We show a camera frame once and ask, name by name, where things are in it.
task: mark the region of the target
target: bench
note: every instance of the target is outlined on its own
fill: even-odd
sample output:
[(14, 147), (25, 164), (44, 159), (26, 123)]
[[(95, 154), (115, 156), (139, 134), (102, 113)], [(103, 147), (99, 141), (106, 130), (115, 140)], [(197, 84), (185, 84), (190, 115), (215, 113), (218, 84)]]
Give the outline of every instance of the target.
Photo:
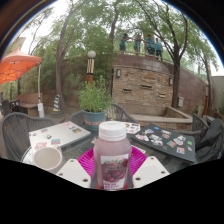
[(26, 113), (32, 117), (38, 117), (38, 93), (33, 94), (25, 94), (25, 95), (18, 95), (15, 99), (20, 100), (20, 112)]

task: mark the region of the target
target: cup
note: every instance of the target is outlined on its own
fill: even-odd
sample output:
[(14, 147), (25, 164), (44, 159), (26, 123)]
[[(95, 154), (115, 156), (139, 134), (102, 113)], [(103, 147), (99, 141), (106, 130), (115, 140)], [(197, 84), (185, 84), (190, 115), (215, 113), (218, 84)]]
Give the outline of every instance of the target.
[(34, 165), (56, 174), (64, 165), (60, 147), (45, 147), (38, 149), (33, 155)]

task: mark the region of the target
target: planter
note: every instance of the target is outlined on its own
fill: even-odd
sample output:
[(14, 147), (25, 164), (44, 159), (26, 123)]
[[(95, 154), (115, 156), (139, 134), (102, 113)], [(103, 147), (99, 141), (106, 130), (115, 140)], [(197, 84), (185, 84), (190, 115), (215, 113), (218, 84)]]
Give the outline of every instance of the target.
[(106, 112), (92, 113), (83, 110), (83, 113), (86, 129), (89, 131), (98, 131), (100, 123), (105, 121)]

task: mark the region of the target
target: orange umbrella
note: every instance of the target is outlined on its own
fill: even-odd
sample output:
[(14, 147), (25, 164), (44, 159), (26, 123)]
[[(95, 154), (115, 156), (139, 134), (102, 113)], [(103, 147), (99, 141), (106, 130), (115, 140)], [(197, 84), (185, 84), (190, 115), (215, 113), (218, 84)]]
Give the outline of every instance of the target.
[(36, 65), (42, 58), (24, 54), (15, 49), (4, 57), (0, 63), (0, 84), (15, 81)]

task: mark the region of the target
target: jar lid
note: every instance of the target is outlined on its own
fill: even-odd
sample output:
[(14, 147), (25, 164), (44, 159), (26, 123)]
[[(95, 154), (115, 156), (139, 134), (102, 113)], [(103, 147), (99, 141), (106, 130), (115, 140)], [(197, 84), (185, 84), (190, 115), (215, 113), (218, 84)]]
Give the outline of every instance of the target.
[(120, 141), (126, 135), (126, 125), (123, 122), (105, 121), (99, 125), (99, 137), (105, 141)]

